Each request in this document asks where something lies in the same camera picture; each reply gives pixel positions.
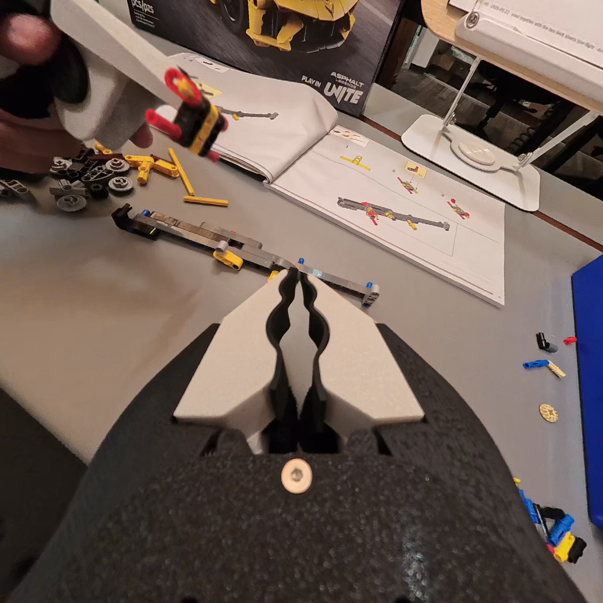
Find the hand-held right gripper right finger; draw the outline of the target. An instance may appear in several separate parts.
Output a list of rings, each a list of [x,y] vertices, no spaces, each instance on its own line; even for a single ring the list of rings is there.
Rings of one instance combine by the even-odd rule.
[[[425,412],[377,324],[316,276],[301,274],[316,351],[300,413],[300,447],[336,453],[352,434],[422,421]]]

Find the blue plastic bin stack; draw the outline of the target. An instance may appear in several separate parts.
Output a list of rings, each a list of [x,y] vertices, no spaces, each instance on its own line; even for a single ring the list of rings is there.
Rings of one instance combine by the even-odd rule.
[[[602,256],[571,279],[587,506],[602,529]]]

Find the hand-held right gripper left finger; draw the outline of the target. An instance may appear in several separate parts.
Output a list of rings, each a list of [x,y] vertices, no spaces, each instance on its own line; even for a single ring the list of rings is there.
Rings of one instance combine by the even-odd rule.
[[[283,269],[228,313],[173,417],[242,432],[255,452],[297,449],[297,403],[280,342],[290,327],[297,268]]]

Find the lego instruction booklet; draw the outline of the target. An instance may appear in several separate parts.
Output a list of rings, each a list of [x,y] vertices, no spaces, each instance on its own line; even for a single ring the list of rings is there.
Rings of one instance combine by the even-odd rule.
[[[340,124],[318,92],[182,52],[174,65],[229,122],[221,158],[333,224],[497,307],[505,205]]]

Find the red yellow black lego assembly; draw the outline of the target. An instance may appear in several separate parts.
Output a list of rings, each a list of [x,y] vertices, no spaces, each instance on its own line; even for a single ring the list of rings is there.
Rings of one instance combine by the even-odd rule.
[[[193,155],[217,163],[220,155],[212,150],[212,146],[218,135],[228,127],[226,118],[185,71],[178,68],[167,69],[164,81],[182,103],[173,121],[160,116],[154,109],[147,109],[147,124],[187,148]]]

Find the person's left hand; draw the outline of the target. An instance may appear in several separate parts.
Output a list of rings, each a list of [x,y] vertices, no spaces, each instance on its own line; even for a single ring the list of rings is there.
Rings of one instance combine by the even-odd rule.
[[[1,18],[1,56],[18,64],[40,65],[58,48],[61,31],[45,19],[28,14]],[[150,145],[145,121],[129,140],[139,147]],[[26,119],[16,110],[1,108],[1,168],[40,174],[55,156],[69,156],[82,142],[62,127],[53,113]]]

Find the white document stand wooden board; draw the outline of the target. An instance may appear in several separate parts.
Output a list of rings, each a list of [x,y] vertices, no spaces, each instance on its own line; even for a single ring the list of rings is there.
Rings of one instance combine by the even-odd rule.
[[[448,1],[422,1],[421,11],[433,34],[475,58],[445,117],[419,117],[403,133],[403,145],[502,201],[535,212],[540,204],[540,175],[533,162],[602,117],[602,67],[524,35],[475,9],[465,12]],[[462,94],[485,62],[588,112],[535,150],[512,155],[454,125]]]

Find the black lego set box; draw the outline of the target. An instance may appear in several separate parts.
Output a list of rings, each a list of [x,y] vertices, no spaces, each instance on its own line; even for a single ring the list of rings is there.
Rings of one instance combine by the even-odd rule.
[[[142,31],[228,66],[303,83],[358,117],[403,1],[127,1]]]

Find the pile of colourful lego pieces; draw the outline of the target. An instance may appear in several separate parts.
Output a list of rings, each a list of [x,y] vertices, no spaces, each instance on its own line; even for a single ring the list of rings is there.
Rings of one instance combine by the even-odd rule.
[[[514,483],[532,523],[541,532],[554,559],[560,563],[576,564],[582,558],[587,543],[572,532],[575,519],[561,508],[535,503],[525,495],[520,479],[514,478]]]

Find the pile of grey black lego pieces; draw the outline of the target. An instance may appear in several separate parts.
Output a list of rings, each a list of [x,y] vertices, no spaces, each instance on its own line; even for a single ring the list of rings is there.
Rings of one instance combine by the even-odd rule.
[[[1,169],[1,199],[37,202],[29,184],[49,180],[48,193],[56,207],[67,213],[80,212],[93,201],[130,194],[131,168],[122,153],[97,155],[94,146],[82,146],[76,155],[55,156],[44,173]]]

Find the printed instruction sheet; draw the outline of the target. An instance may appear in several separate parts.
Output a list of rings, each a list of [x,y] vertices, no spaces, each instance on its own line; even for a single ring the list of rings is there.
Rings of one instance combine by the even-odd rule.
[[[602,1],[449,1],[602,67]]]

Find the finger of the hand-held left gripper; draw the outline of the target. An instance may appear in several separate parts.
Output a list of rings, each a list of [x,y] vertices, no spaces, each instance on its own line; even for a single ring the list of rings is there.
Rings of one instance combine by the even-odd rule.
[[[51,1],[50,16],[73,41],[170,106],[181,99],[165,84],[176,65],[126,23],[95,1]]]

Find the long grey lego beam assembly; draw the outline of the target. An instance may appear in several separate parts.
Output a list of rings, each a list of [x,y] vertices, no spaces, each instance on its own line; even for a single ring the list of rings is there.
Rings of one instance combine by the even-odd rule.
[[[262,244],[250,237],[220,228],[209,222],[193,225],[160,212],[144,210],[132,215],[132,207],[124,204],[111,214],[117,228],[126,232],[157,240],[169,236],[183,244],[211,253],[215,260],[234,270],[249,265],[269,273],[295,268],[299,274],[312,275],[333,289],[357,297],[362,307],[369,308],[380,296],[380,288],[373,282],[362,285],[346,280],[305,264],[303,258],[292,263],[262,248]]]

